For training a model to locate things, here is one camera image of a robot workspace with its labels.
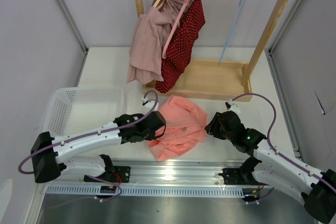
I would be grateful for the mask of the salmon pink skirt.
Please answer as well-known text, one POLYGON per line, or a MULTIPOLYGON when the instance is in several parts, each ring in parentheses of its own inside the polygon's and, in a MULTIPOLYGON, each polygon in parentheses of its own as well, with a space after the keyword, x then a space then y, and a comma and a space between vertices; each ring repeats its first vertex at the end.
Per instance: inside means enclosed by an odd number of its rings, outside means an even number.
POLYGON ((157 139, 147 143, 156 161, 179 157, 205 142, 207 113, 190 100, 172 95, 158 111, 166 127, 156 132, 157 139))

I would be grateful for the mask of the light blue plastic hanger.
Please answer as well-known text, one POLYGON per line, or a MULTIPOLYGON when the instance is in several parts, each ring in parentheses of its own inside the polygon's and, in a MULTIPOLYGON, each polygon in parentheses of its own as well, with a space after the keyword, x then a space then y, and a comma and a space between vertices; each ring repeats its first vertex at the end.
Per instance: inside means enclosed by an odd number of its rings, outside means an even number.
POLYGON ((239 17, 240 17, 241 12, 242 12, 242 10, 243 10, 243 8, 244 8, 245 2, 246 2, 246 0, 240 0, 240 1, 239 1, 239 4, 238 4, 238 7, 237 7, 237 11, 236 11, 234 20, 233 20, 233 22, 232 22, 232 25, 231 25, 231 27, 230 27, 230 31, 229 31, 229 33, 228 33, 228 36, 227 36, 226 41, 225 41, 224 46, 223 46, 223 50, 222 50, 221 55, 220 55, 220 58, 219 58, 219 60, 218 60, 218 64, 219 64, 219 65, 220 65, 221 62, 223 61, 225 51, 226 51, 226 49, 227 49, 227 47, 228 47, 228 45, 229 45, 229 43, 230 43, 230 41, 231 41, 231 38, 232 38, 232 36, 233 36, 233 34, 234 34, 234 31, 235 31, 235 29, 236 29, 236 26, 237 26, 239 17))

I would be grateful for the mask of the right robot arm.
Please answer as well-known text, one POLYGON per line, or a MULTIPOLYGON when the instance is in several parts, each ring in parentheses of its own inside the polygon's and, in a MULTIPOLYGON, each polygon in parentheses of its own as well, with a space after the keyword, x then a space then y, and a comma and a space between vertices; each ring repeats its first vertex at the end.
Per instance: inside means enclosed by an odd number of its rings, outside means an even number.
POLYGON ((244 183, 257 181, 285 193, 320 223, 335 216, 335 171, 323 172, 272 148, 264 134, 246 128, 233 111, 217 112, 205 131, 249 155, 239 168, 244 183))

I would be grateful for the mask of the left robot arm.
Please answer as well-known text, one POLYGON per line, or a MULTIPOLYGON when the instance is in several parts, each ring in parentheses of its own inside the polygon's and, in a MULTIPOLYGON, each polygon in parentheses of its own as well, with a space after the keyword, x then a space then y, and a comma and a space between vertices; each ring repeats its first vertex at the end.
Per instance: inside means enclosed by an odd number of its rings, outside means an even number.
POLYGON ((166 120, 160 112, 153 111, 147 115, 123 114, 83 135, 52 137, 49 132, 43 132, 30 151, 35 182, 51 182, 65 174, 82 175, 85 182, 116 182, 116 169, 109 155, 89 158, 83 153, 107 146, 155 140, 160 137, 157 133, 160 129, 166 129, 166 120))

